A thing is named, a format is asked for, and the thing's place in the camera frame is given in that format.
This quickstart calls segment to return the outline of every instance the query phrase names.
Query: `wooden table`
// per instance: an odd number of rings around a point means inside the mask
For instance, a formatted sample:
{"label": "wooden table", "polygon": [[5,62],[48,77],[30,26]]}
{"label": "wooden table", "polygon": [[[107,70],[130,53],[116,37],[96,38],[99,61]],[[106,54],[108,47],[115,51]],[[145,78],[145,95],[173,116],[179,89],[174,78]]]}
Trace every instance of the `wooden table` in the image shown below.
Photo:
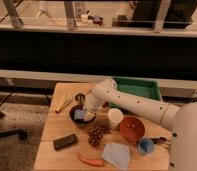
{"label": "wooden table", "polygon": [[[169,160],[168,149],[163,146],[156,145],[153,153],[142,156],[138,153],[137,148],[134,145],[126,142],[117,130],[111,131],[111,134],[104,135],[100,149],[91,147],[88,144],[88,135],[86,131],[87,128],[81,129],[80,127],[75,125],[69,117],[70,109],[77,104],[75,100],[73,100],[72,103],[60,113],[55,113],[55,109],[58,106],[62,94],[67,93],[73,96],[75,96],[77,93],[86,94],[91,90],[93,85],[93,83],[58,83],[56,85],[35,161],[35,170],[117,170],[114,166],[110,165],[107,162],[105,162],[105,165],[103,167],[92,167],[82,163],[76,158],[76,153],[81,153],[82,155],[90,158],[101,158],[101,148],[105,143],[109,142],[123,143],[131,148],[132,158],[129,164],[129,170],[167,170]],[[107,121],[107,111],[108,108],[104,108],[99,111],[94,123],[101,120]],[[148,120],[145,120],[143,118],[140,119],[145,125],[146,137],[163,136],[170,138],[170,132],[168,132],[167,130],[151,123]],[[55,151],[53,148],[53,140],[72,133],[75,133],[77,135],[78,143],[60,151]]]}

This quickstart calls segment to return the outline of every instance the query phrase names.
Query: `chair wheel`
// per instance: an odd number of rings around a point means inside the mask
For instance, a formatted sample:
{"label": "chair wheel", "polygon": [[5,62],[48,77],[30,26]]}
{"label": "chair wheel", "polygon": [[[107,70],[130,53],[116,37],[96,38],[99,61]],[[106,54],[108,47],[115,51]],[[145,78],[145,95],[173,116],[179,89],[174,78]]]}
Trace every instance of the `chair wheel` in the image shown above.
{"label": "chair wheel", "polygon": [[21,132],[19,133],[19,139],[20,139],[20,140],[25,140],[27,137],[28,137],[27,132],[21,131]]}

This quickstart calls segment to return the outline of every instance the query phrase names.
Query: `black wall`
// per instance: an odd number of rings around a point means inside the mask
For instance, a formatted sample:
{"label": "black wall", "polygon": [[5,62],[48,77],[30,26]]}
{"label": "black wall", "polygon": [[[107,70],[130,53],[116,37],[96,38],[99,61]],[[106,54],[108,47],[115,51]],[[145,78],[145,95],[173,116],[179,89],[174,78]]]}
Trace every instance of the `black wall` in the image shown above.
{"label": "black wall", "polygon": [[0,69],[197,80],[197,38],[0,31]]}

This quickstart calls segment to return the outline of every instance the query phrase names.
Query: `blue cup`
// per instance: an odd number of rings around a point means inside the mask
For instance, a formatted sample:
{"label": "blue cup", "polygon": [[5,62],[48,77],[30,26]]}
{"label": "blue cup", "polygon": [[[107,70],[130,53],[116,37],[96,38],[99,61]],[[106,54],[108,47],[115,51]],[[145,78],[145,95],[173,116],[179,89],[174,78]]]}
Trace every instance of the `blue cup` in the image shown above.
{"label": "blue cup", "polygon": [[152,153],[155,148],[153,141],[149,138],[142,138],[138,142],[138,151],[146,155],[148,153]]}

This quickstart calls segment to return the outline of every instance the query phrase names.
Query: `office chair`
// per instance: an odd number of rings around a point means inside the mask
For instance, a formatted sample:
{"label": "office chair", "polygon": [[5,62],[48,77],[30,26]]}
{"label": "office chair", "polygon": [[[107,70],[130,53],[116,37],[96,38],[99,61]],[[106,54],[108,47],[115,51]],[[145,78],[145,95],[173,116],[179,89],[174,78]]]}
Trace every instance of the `office chair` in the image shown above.
{"label": "office chair", "polygon": [[[0,103],[0,107],[2,106],[2,104],[12,95],[13,93],[10,93],[1,103]],[[0,112],[0,119],[2,119],[4,117],[4,113]],[[8,137],[11,135],[15,135],[18,134],[18,137],[20,140],[25,140],[28,136],[27,132],[25,132],[22,129],[15,129],[15,130],[10,130],[10,131],[5,131],[5,132],[1,132],[0,133],[0,138],[4,138],[4,137]]]}

